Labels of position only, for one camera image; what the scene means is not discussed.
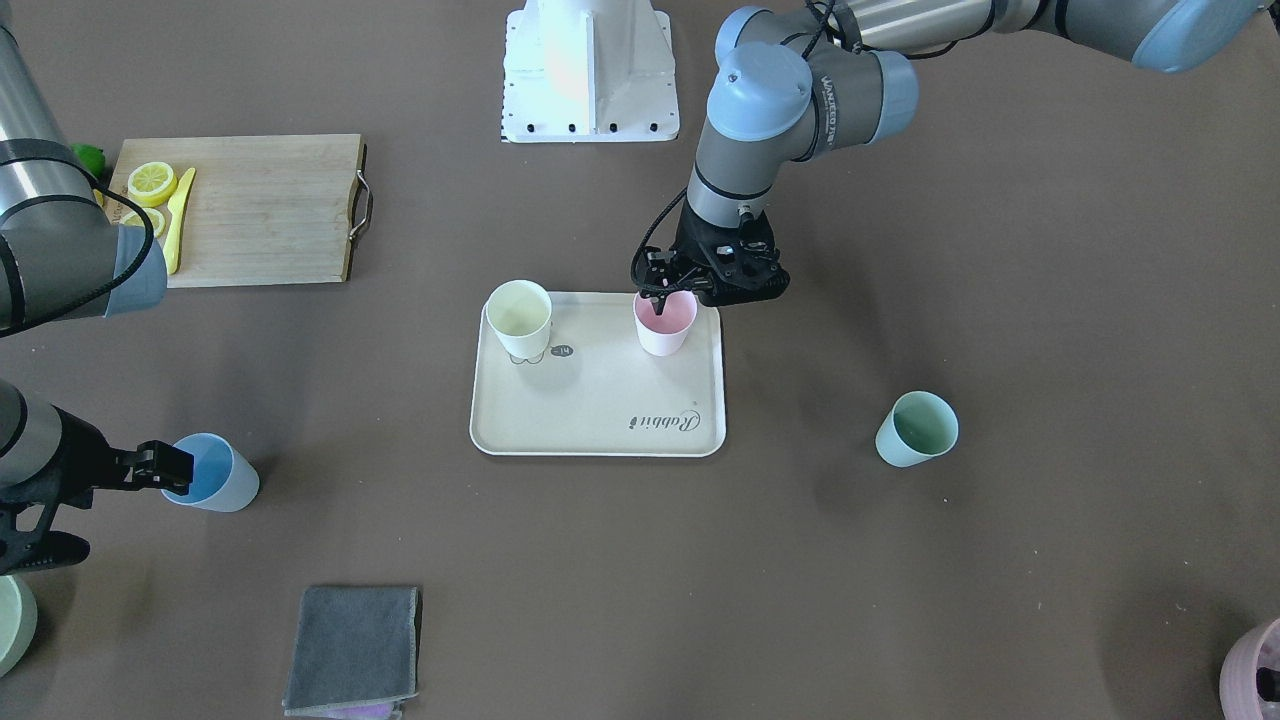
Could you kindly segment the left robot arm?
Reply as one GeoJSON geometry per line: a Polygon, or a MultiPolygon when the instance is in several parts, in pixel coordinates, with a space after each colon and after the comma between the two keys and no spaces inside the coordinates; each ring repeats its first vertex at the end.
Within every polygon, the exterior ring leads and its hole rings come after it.
{"type": "Polygon", "coordinates": [[[780,168],[904,132],[915,63],[989,32],[1039,31],[1174,74],[1228,46],[1261,1],[809,1],[744,6],[716,36],[718,72],[673,243],[644,240],[631,277],[655,313],[692,293],[708,307],[780,297],[790,277],[765,214],[780,168]]]}

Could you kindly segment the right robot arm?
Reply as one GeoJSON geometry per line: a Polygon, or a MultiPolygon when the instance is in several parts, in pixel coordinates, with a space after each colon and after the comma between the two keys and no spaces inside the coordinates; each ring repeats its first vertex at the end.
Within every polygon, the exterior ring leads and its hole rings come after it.
{"type": "MultiPolygon", "coordinates": [[[[161,250],[146,231],[113,224],[90,172],[54,120],[3,13],[3,333],[60,319],[114,316],[157,305],[161,250]]],[[[3,511],[91,505],[95,489],[170,484],[131,468],[87,421],[3,383],[3,511]]]]}

